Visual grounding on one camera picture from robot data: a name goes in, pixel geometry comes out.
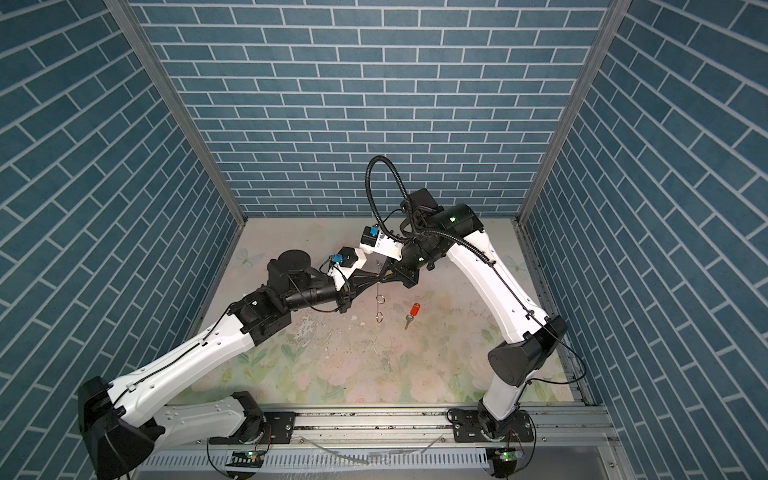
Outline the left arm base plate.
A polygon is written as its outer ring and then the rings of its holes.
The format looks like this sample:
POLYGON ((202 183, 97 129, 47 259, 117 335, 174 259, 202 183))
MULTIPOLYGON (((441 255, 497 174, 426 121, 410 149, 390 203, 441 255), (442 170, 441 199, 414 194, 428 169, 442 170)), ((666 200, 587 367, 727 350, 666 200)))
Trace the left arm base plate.
POLYGON ((209 442, 213 445, 287 445, 293 436, 295 420, 295 412, 266 412, 258 418, 247 418, 234 434, 212 437, 209 442))

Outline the key with red tag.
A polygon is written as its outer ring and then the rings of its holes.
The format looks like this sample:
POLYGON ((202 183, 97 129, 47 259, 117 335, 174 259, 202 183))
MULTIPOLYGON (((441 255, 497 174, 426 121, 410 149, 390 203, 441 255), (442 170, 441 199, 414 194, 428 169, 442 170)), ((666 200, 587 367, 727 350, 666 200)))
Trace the key with red tag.
POLYGON ((419 303, 414 303, 408 312, 408 314, 405 317, 405 327, 404 329, 407 330, 415 317, 418 315, 420 311, 421 305, 419 303))

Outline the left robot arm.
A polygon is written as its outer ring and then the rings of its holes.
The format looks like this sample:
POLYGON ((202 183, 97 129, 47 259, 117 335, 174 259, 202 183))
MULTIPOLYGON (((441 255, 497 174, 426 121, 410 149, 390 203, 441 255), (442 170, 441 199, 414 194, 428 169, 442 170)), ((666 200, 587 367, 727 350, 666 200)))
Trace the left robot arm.
POLYGON ((344 313, 373 285, 393 277, 392 262, 365 270, 365 252, 344 247, 325 271, 308 253, 288 250, 267 265, 267 282, 231 303, 212 326, 155 361, 112 381, 92 377, 77 391, 78 430, 99 479, 127 479, 163 448, 209 437, 263 438, 267 420, 245 391, 174 409, 169 401, 197 380, 288 327, 294 312, 333 303, 344 313))

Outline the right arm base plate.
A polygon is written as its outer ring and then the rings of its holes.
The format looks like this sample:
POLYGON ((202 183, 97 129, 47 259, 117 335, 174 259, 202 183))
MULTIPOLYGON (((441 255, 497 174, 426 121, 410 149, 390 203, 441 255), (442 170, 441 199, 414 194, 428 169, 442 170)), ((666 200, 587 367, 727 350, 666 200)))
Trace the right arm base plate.
POLYGON ((457 443, 479 442, 533 442, 533 421, 526 410, 518 409, 503 420, 495 419, 484 409, 451 408, 446 419, 452 427, 457 443))

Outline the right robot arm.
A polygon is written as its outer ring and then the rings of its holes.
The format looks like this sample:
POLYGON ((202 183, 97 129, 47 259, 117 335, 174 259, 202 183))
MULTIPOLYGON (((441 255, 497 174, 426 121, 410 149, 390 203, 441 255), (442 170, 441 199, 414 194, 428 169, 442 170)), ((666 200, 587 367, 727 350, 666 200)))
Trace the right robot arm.
POLYGON ((465 204, 444 208, 421 189, 404 196, 399 210, 405 218, 401 233, 386 227, 372 197, 377 247, 385 241, 394 251, 380 273, 382 281, 415 285, 423 268, 447 258, 466 276, 485 302, 502 333, 503 342, 488 353, 493 377, 478 404, 478 427, 490 440, 512 431, 520 398, 527 385, 539 382, 537 372, 564 344, 565 320, 550 316, 526 295, 493 247, 474 211, 465 204))

